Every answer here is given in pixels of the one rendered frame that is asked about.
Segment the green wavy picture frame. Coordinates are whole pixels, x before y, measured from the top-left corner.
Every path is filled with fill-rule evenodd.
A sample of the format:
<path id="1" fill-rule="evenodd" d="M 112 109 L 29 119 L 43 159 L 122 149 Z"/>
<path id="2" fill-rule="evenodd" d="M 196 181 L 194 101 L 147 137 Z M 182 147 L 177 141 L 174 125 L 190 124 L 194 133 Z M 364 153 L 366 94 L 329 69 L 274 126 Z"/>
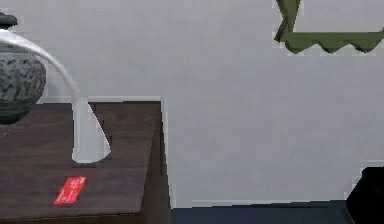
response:
<path id="1" fill-rule="evenodd" d="M 294 27 L 301 0 L 275 0 L 282 20 L 274 40 L 283 43 L 293 54 L 299 54 L 315 45 L 333 54 L 351 45 L 362 53 L 373 51 L 384 40 L 384 27 L 372 32 L 295 32 Z"/>

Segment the grey patterned round vase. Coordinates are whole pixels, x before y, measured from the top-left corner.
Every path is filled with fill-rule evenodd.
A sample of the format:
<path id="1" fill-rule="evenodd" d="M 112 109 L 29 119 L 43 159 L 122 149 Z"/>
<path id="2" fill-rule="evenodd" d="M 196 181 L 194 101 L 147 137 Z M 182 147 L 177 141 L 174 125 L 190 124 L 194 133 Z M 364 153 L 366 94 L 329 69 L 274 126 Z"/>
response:
<path id="1" fill-rule="evenodd" d="M 17 46 L 0 43 L 0 125 L 17 123 L 42 97 L 43 63 Z"/>

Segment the white curved desk lamp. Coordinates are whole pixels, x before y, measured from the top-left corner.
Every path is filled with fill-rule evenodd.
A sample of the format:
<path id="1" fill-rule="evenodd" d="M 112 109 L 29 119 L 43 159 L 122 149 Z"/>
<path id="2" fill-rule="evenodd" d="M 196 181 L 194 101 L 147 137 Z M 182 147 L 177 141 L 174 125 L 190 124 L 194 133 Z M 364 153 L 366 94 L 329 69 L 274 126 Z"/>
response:
<path id="1" fill-rule="evenodd" d="M 66 68 L 45 49 L 11 31 L 0 29 L 0 43 L 16 46 L 45 59 L 62 77 L 71 93 L 74 122 L 72 160 L 79 164 L 96 163 L 110 153 L 110 144 L 89 105 Z"/>

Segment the red flat card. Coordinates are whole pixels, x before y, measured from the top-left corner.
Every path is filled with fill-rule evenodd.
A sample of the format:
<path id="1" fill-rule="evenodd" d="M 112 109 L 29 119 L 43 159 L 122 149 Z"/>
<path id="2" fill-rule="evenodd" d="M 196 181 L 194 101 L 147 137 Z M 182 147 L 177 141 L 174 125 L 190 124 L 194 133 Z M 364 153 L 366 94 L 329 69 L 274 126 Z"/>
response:
<path id="1" fill-rule="evenodd" d="M 61 204 L 72 204 L 77 201 L 79 194 L 82 191 L 82 188 L 86 182 L 86 177 L 69 177 L 62 188 L 60 189 L 56 199 L 54 200 L 54 205 Z"/>

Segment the black rounded object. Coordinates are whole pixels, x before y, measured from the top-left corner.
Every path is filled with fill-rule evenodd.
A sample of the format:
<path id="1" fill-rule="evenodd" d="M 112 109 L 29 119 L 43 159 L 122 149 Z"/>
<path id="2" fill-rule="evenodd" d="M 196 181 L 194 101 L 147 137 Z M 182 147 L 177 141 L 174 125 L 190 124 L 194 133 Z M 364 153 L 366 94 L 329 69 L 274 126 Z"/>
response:
<path id="1" fill-rule="evenodd" d="M 384 224 L 384 167 L 363 169 L 346 207 L 354 224 Z"/>

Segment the dark brown wooden side table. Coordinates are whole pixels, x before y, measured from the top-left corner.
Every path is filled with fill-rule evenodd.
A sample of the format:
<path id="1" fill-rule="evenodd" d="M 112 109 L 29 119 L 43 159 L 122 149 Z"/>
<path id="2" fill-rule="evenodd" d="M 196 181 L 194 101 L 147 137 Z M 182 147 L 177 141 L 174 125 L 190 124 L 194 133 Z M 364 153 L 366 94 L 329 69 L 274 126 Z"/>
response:
<path id="1" fill-rule="evenodd" d="M 171 224 L 161 105 L 95 103 L 111 145 L 94 164 L 72 158 L 70 104 L 40 104 L 0 125 L 0 224 Z M 54 205 L 69 177 L 86 177 L 77 201 Z"/>

